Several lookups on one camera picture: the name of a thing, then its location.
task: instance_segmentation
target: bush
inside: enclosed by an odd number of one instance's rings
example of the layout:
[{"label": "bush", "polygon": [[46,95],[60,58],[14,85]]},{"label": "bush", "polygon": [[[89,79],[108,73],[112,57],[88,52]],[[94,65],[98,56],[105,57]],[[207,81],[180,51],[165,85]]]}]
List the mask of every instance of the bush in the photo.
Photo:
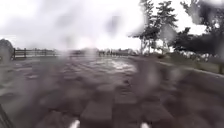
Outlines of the bush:
[{"label": "bush", "polygon": [[8,62],[11,60],[14,48],[10,41],[1,39],[0,40],[0,58],[2,62]]}]

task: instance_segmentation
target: wet ground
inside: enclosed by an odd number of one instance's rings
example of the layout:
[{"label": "wet ground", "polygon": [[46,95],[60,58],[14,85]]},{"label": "wet ground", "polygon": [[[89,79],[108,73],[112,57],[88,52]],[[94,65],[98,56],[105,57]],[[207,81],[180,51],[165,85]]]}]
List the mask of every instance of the wet ground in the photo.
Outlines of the wet ground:
[{"label": "wet ground", "polygon": [[13,61],[0,68],[0,103],[16,128],[68,128],[75,120],[81,128],[224,127],[223,78],[139,67],[136,74],[128,58]]}]

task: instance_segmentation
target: wooden fence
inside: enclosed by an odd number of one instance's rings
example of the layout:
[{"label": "wooden fence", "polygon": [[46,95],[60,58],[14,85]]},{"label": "wooden fence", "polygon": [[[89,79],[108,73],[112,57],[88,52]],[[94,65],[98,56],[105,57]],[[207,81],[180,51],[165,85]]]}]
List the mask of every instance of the wooden fence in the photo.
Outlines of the wooden fence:
[{"label": "wooden fence", "polygon": [[47,49],[14,49],[12,58],[18,59],[18,58],[29,58],[29,57],[42,57],[42,56],[57,56],[56,52],[54,50],[47,50]]},{"label": "wooden fence", "polygon": [[[97,51],[99,56],[133,56],[133,54],[129,54],[127,52],[119,52],[119,51]],[[84,55],[85,52],[82,50],[75,50],[72,51],[70,57],[77,56],[77,55]],[[55,50],[47,50],[47,49],[14,49],[12,58],[15,59],[25,59],[31,57],[55,57],[58,56]]]}]

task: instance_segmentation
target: overcast sky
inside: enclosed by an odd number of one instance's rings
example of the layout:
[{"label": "overcast sky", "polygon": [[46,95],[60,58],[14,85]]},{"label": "overcast sky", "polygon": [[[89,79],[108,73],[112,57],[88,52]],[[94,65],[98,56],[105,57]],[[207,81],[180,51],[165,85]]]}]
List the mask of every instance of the overcast sky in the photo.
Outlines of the overcast sky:
[{"label": "overcast sky", "polygon": [[[162,1],[153,2],[156,6]],[[172,1],[179,20],[178,30],[191,27],[190,33],[201,34],[205,27],[192,23],[180,0]],[[0,0],[0,38],[22,48],[91,45],[138,49],[138,39],[125,37],[143,24],[137,3],[137,0]]]}]

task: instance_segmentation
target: green tree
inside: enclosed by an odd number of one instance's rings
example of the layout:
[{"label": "green tree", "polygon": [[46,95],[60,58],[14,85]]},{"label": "green tree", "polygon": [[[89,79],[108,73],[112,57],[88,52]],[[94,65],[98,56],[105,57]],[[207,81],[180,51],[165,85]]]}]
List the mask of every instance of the green tree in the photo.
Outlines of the green tree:
[{"label": "green tree", "polygon": [[[222,51],[224,41],[224,9],[212,6],[203,0],[192,0],[190,5],[181,3],[193,22],[206,26],[206,34],[195,38],[196,44],[189,43],[188,48],[197,53],[207,53],[223,58]],[[223,74],[223,60],[219,59],[219,73]]]},{"label": "green tree", "polygon": [[144,31],[140,34],[141,39],[141,53],[145,48],[151,47],[151,38],[153,37],[153,8],[154,4],[152,3],[152,0],[141,0],[140,5],[143,7],[143,14],[145,16],[145,25],[144,25]]},{"label": "green tree", "polygon": [[169,48],[168,43],[176,35],[175,28],[177,28],[177,25],[175,22],[178,20],[176,19],[176,15],[173,14],[174,8],[171,7],[171,4],[171,1],[164,1],[159,3],[159,7],[156,8],[158,12],[155,16],[156,21],[154,26],[160,30],[158,36],[163,41],[162,49],[165,47]]},{"label": "green tree", "polygon": [[0,40],[0,58],[2,62],[8,62],[13,55],[13,51],[14,49],[10,41]]}]

